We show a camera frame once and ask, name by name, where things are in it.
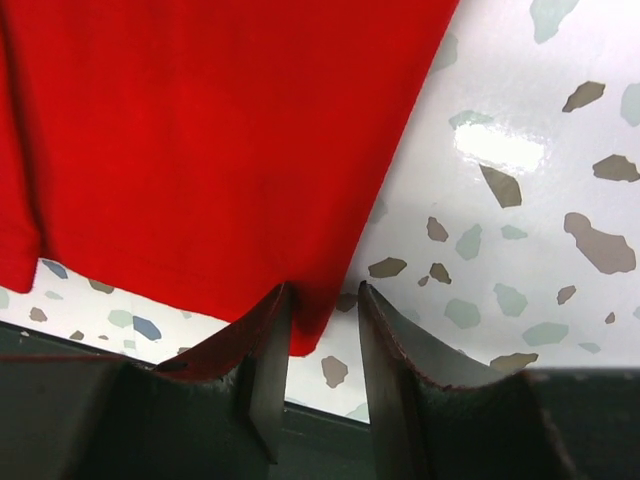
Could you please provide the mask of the red t shirt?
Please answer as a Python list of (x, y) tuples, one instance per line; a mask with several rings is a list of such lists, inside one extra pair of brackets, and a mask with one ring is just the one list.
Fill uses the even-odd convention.
[(1, 283), (40, 259), (313, 352), (453, 1), (5, 1)]

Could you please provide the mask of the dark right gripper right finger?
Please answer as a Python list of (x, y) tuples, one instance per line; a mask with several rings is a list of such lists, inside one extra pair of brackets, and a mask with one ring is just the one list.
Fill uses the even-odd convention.
[(639, 373), (505, 374), (404, 317), (372, 285), (358, 322), (381, 479), (635, 479)]

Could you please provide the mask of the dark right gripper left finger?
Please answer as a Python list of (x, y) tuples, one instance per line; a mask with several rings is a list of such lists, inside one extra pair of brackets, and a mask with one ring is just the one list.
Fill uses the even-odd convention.
[(292, 330), (281, 284), (157, 365), (1, 327), (5, 479), (265, 479)]

